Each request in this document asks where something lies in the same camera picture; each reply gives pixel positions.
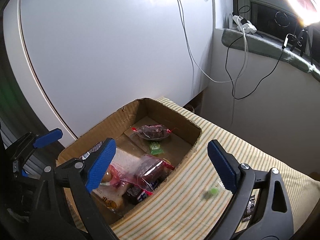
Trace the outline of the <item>white wardrobe panel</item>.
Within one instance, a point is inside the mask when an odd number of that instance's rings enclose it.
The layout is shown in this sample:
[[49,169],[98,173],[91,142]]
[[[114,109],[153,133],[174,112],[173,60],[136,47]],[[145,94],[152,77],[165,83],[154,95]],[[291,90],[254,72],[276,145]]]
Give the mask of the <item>white wardrobe panel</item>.
[[9,63],[25,99],[68,146],[123,105],[185,105],[207,86],[212,0],[9,0]]

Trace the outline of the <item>white power adapter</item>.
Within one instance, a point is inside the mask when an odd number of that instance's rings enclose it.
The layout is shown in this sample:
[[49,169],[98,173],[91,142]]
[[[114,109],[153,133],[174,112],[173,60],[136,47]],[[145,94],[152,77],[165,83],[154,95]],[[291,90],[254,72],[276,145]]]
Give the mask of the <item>white power adapter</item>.
[[236,23],[238,31],[241,31],[245,34],[255,34],[257,32],[256,27],[249,20],[246,20],[242,16],[234,15],[232,19]]

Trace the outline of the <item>striped bed cloth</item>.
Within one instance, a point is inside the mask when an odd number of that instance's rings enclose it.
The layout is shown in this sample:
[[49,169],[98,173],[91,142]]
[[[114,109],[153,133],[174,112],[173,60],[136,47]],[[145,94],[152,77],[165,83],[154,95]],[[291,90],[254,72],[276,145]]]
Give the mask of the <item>striped bed cloth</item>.
[[182,172],[177,173],[178,168],[175,167],[170,175],[177,176],[183,187],[183,196],[179,200],[182,214],[177,222],[172,225],[130,222],[118,228],[111,225],[116,235],[120,239],[204,239],[221,217],[232,196],[230,192],[223,191],[215,199],[203,199],[204,191],[214,186],[219,179],[207,155],[208,142],[213,139],[218,140],[239,162],[248,163],[257,170],[267,171],[272,167],[280,170],[292,207],[293,227],[299,229],[319,200],[319,182],[208,120],[203,129],[197,151],[187,159]]

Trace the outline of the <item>black snack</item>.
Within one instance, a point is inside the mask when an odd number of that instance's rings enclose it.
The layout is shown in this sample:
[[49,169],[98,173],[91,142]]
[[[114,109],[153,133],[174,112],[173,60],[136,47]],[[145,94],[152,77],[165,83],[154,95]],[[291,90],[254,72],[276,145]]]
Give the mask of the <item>black snack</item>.
[[253,215],[253,211],[255,209],[255,194],[251,195],[247,204],[247,207],[244,211],[244,215],[242,217],[242,222],[249,221]]

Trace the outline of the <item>brown snickers bar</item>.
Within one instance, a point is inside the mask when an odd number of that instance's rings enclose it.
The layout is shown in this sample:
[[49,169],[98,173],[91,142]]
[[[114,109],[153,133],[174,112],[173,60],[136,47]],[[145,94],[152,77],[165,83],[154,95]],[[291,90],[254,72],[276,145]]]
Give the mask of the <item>brown snickers bar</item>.
[[130,185],[122,197],[132,205],[137,205],[145,200],[148,196],[153,195],[154,191],[152,189],[146,190],[142,189],[136,185]]

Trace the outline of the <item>red dark plum packet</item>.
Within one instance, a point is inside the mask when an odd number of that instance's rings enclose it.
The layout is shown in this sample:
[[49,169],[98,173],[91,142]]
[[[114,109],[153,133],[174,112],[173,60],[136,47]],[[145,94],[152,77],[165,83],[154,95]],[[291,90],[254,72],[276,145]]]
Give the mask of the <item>red dark plum packet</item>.
[[172,130],[161,124],[156,125],[143,125],[139,128],[131,128],[132,131],[140,138],[148,141],[161,141],[169,137]]

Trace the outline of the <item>pink white bread package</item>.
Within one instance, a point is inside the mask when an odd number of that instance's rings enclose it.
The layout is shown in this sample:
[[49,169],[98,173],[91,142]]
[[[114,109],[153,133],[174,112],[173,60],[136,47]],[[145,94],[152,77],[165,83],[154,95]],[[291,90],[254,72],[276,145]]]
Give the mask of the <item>pink white bread package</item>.
[[131,186],[131,174],[135,172],[142,161],[144,153],[132,154],[121,148],[116,149],[106,178],[103,178],[100,185],[92,192],[102,200],[103,204],[112,211],[120,211],[125,207],[123,194]]

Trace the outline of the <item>light green candy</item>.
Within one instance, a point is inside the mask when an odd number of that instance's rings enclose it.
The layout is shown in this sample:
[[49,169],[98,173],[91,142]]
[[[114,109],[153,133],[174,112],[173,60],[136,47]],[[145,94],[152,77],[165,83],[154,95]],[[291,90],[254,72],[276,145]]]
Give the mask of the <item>light green candy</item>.
[[152,141],[149,143],[149,149],[151,155],[159,155],[164,153],[163,149],[160,146],[160,143],[156,141]]

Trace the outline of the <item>green jelly candy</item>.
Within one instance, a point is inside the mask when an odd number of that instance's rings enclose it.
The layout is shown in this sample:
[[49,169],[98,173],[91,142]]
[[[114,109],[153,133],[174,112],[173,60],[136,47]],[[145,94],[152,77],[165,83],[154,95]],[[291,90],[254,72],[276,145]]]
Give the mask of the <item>green jelly candy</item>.
[[217,198],[221,193],[223,193],[224,188],[220,185],[217,184],[215,186],[210,187],[203,193],[203,199],[204,200],[210,200],[210,199],[215,199]]

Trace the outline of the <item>packaged braised egg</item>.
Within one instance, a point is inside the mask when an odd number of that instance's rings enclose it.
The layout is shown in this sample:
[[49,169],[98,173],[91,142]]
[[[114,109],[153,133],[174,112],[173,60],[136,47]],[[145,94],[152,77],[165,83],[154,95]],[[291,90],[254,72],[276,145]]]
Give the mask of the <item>packaged braised egg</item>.
[[110,181],[112,180],[112,174],[109,170],[107,170],[101,180],[101,183],[102,184],[105,184],[105,183],[110,183]]

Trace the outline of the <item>cardboard box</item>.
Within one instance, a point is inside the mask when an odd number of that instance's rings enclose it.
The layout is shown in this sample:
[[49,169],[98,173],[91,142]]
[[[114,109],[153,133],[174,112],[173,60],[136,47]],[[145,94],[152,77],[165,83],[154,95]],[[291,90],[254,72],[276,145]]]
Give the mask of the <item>cardboard box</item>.
[[[139,157],[150,152],[146,140],[132,131],[133,127],[143,124],[163,124],[174,130],[172,135],[161,142],[164,150],[161,157],[177,167],[177,173],[181,173],[187,159],[197,151],[206,120],[167,98],[158,101],[137,99],[108,116],[68,146],[59,154],[56,163],[61,165],[77,158],[97,143],[112,138],[117,146],[116,161],[124,167],[130,166]],[[182,214],[182,205],[179,204],[183,196],[182,188],[178,177],[170,176],[154,197],[143,201],[137,207],[125,208],[124,219],[117,214],[121,206],[116,204],[116,201],[109,197],[99,197],[97,192],[92,193],[92,198],[107,224],[114,228],[130,222],[172,225]]]

